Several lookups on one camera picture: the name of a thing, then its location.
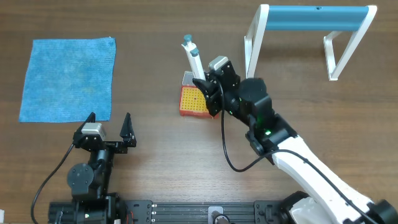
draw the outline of blue towel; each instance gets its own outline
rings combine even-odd
[[[20,122],[109,121],[114,38],[34,40]]]

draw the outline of blue bar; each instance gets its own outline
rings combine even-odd
[[[269,6],[266,30],[357,31],[367,6]]]

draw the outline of tabletop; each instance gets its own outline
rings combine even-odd
[[[243,37],[260,4],[330,5],[330,1],[0,1],[0,209],[5,222],[30,223],[30,205],[59,163],[81,123],[19,123],[25,73],[34,39],[114,37],[112,113],[103,122],[118,140],[131,113],[137,147],[115,156],[110,192],[154,202],[282,200],[301,190],[287,174],[262,161],[233,172],[223,155],[220,119],[181,117],[181,47],[192,34],[204,65],[227,56],[244,76]],[[398,2],[333,1],[378,12],[337,82],[328,81],[327,32],[267,31],[256,68],[274,109],[339,177],[374,201],[398,208]],[[344,51],[349,34],[334,40]],[[226,145],[236,167],[256,155],[248,128],[226,116]],[[86,162],[72,150],[39,196],[35,216],[47,222],[49,202],[69,201],[68,170]]]

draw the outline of white and blue rack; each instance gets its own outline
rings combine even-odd
[[[323,38],[330,81],[336,81],[368,30],[377,6],[270,6],[260,5],[244,37],[246,78],[253,78],[265,30],[327,30]],[[352,32],[348,45],[335,62],[332,40]]]

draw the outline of black cable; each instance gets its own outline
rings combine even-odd
[[[50,178],[56,173],[56,171],[58,171],[58,169],[62,166],[63,162],[65,162],[65,159],[67,159],[67,157],[68,157],[70,151],[73,149],[74,146],[75,146],[75,145],[73,145],[73,144],[70,145],[70,147],[69,147],[67,153],[63,156],[61,162],[60,162],[60,163],[58,164],[58,166],[51,172],[51,174],[44,180],[43,184],[39,187],[39,189],[38,189],[38,191],[37,191],[37,193],[36,193],[36,195],[35,195],[35,198],[33,199],[32,206],[30,207],[30,217],[32,218],[32,221],[33,221],[35,224],[38,224],[37,221],[36,221],[36,219],[35,219],[35,213],[34,213],[34,209],[35,209],[35,204],[36,204],[36,201],[37,201],[37,197],[39,196],[40,192],[42,191],[44,185],[50,180]]]
[[[320,171],[315,165],[313,165],[307,158],[301,156],[297,152],[294,152],[294,151],[291,151],[291,150],[287,150],[287,149],[278,149],[277,151],[271,151],[271,152],[265,153],[264,155],[258,157],[255,161],[253,161],[252,163],[250,163],[247,167],[245,167],[243,169],[235,168],[235,166],[232,165],[232,162],[230,161],[230,159],[228,157],[228,153],[226,151],[226,146],[225,146],[225,133],[224,133],[225,102],[224,102],[224,90],[223,90],[223,87],[221,86],[220,81],[217,80],[216,82],[218,83],[218,86],[219,86],[220,92],[221,92],[221,138],[222,138],[222,141],[223,141],[224,155],[225,155],[225,159],[226,159],[227,163],[232,168],[232,170],[234,170],[236,172],[244,172],[244,171],[250,169],[252,166],[256,165],[263,158],[269,157],[269,156],[271,156],[271,155],[273,155],[275,153],[287,152],[287,153],[293,154],[293,155],[297,156],[298,158],[300,158],[301,160],[303,160],[305,163],[307,163],[310,167],[312,167],[312,169],[314,169],[330,185],[330,187],[332,187],[338,193],[338,195],[340,195],[340,197],[348,205],[350,205],[359,214],[361,214],[361,216],[365,220],[367,220],[369,223],[372,223],[372,224],[378,224],[371,217],[369,217],[367,214],[365,214],[361,209],[359,209],[347,196],[345,196],[344,193],[341,192],[341,190],[325,174],[322,173],[322,171]]]

